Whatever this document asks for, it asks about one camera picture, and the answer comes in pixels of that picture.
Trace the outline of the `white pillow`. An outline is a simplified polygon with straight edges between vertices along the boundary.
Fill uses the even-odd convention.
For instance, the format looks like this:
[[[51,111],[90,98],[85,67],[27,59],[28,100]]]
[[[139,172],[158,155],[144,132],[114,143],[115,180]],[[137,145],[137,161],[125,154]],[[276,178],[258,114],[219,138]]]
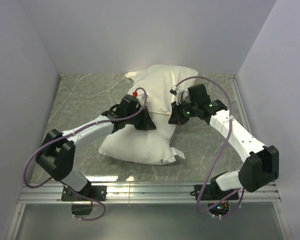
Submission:
[[[176,156],[185,159],[182,151],[171,147],[170,141],[176,129],[169,124],[170,115],[151,112],[155,130],[137,130],[133,125],[108,135],[98,152],[117,160],[145,165],[167,165],[176,162]]]

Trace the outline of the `cream pillowcase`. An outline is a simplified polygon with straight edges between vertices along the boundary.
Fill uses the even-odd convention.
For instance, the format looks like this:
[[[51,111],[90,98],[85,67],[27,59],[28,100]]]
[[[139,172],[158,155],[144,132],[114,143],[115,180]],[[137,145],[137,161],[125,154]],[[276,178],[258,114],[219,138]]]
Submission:
[[[152,113],[170,115],[171,103],[176,96],[170,93],[173,86],[183,79],[199,74],[195,69],[178,66],[155,64],[143,71],[132,71],[124,75],[133,81],[128,94],[132,94],[136,88],[143,88],[147,93],[147,108]]]

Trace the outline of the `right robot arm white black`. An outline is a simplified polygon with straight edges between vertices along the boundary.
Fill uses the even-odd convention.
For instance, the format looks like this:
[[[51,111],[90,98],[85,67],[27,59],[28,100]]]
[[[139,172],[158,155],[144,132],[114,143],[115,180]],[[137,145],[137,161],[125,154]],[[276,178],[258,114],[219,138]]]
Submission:
[[[225,172],[210,180],[204,194],[221,200],[233,190],[245,189],[253,193],[279,177],[279,151],[253,137],[220,100],[212,101],[204,84],[187,89],[189,101],[183,99],[184,90],[173,86],[171,125],[184,125],[190,118],[200,118],[218,131],[238,153],[243,165],[240,170]]]

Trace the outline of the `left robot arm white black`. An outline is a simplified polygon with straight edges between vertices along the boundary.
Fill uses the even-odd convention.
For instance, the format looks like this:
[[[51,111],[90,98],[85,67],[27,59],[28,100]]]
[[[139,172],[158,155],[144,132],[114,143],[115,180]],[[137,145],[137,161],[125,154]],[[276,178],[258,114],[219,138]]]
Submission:
[[[73,195],[79,201],[91,199],[91,182],[74,167],[76,150],[100,137],[114,134],[127,125],[140,131],[155,130],[146,106],[147,100],[147,94],[137,96],[133,92],[84,125],[63,132],[51,130],[35,155],[36,163],[55,181],[73,189]]]

